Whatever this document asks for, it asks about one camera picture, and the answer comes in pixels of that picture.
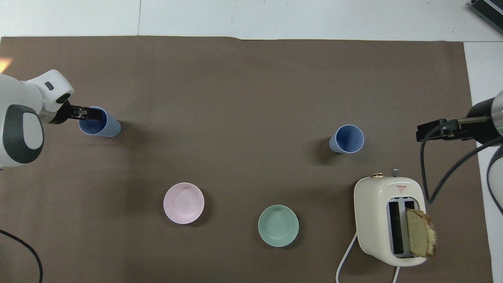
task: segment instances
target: pink plate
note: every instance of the pink plate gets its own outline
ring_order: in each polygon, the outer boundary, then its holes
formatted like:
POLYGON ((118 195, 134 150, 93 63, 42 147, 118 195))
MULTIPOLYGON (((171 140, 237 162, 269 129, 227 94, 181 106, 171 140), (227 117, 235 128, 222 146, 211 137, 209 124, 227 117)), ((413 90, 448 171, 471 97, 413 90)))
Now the pink plate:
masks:
POLYGON ((188 224, 196 220, 204 208, 201 190, 191 183, 178 183, 164 196, 164 212, 171 221, 188 224))

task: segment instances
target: white cable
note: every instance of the white cable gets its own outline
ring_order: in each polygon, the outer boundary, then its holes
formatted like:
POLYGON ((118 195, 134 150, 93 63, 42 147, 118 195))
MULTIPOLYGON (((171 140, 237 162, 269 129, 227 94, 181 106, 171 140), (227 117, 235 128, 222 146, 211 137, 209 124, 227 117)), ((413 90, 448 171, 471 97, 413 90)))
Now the white cable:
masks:
POLYGON ((353 237, 353 239, 351 240, 351 244, 349 244, 349 247, 348 249, 346 250, 346 253, 344 254, 343 258, 341 259, 341 262, 339 263, 339 267, 337 267, 337 272, 336 272, 336 283, 339 283, 339 272, 341 271, 341 268, 344 264, 344 262, 346 261, 346 257, 348 256, 349 254, 349 251, 351 250, 351 248, 353 247, 353 244, 355 243, 356 241, 356 235, 357 235, 357 232, 355 232, 355 236, 353 237))
POLYGON ((397 266, 395 269, 395 277, 393 277, 393 283, 396 283, 396 279, 398 278, 399 271, 400 271, 400 266, 397 266))
MULTIPOLYGON (((351 248, 355 244, 356 237, 357 237, 357 232, 355 232, 355 236, 351 240, 351 243, 349 244, 348 249, 346 250, 346 253, 344 253, 343 258, 341 259, 341 262, 339 263, 339 266, 337 267, 336 283, 340 283, 339 282, 339 273, 341 272, 341 268, 342 268, 344 262, 346 261, 346 258, 348 257, 349 251, 351 250, 351 248)), ((393 277, 393 283, 396 283, 396 279, 398 278, 398 272, 399 271, 400 271, 400 266, 397 266, 396 269, 395 269, 395 276, 393 277)))

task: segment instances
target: bread slice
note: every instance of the bread slice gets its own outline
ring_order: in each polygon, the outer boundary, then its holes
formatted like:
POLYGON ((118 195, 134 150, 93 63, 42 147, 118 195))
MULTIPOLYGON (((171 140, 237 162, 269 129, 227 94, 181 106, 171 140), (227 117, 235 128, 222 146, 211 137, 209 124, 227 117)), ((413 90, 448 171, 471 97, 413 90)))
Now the bread slice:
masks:
POLYGON ((437 236, 431 217, 417 209, 406 209, 410 252, 432 258, 437 253, 437 236))

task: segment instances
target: toaster slot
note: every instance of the toaster slot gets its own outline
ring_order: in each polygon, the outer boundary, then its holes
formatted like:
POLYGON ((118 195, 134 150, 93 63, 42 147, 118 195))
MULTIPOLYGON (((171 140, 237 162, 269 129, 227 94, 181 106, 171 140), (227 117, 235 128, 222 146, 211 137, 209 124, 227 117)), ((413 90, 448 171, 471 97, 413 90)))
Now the toaster slot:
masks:
POLYGON ((400 221, 400 207, 397 201, 388 202, 389 219, 391 228, 392 251, 395 255, 403 254, 403 237, 400 221))
POLYGON ((419 205, 412 197, 394 197, 388 201, 386 206, 389 244, 391 253, 397 258, 415 257, 410 253, 406 208, 415 209, 419 208, 419 205))

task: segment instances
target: white table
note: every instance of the white table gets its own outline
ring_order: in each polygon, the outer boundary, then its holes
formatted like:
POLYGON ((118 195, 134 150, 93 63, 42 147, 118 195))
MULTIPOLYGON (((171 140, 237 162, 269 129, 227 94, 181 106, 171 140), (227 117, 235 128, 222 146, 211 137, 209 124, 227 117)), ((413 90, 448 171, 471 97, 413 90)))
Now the white table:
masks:
MULTIPOLYGON (((503 34, 471 12, 468 4, 459 0, 2 0, 0 36, 463 41, 475 104, 503 90, 503 34)), ((492 273, 494 282, 503 282, 503 216, 485 183, 494 150, 478 157, 492 273)))

